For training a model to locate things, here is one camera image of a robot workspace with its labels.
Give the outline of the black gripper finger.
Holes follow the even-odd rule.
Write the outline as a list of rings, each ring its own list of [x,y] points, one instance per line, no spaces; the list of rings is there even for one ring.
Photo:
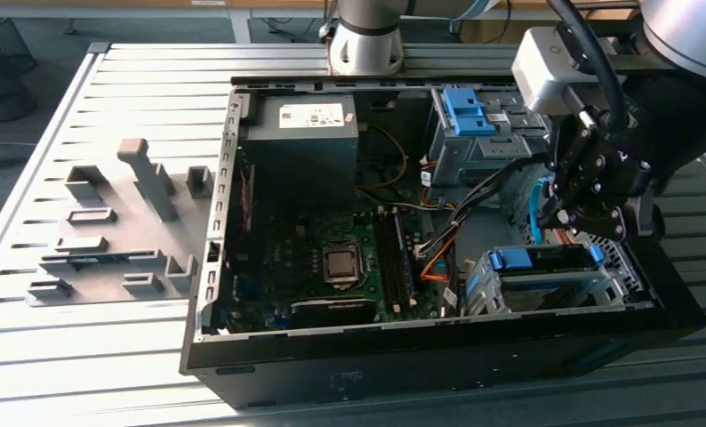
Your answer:
[[[628,197],[620,205],[577,205],[556,212],[556,222],[616,242],[661,239],[665,223],[651,197]]]
[[[601,132],[565,117],[551,148],[553,179],[540,211],[541,225],[605,225],[611,222],[607,190],[611,158]]]

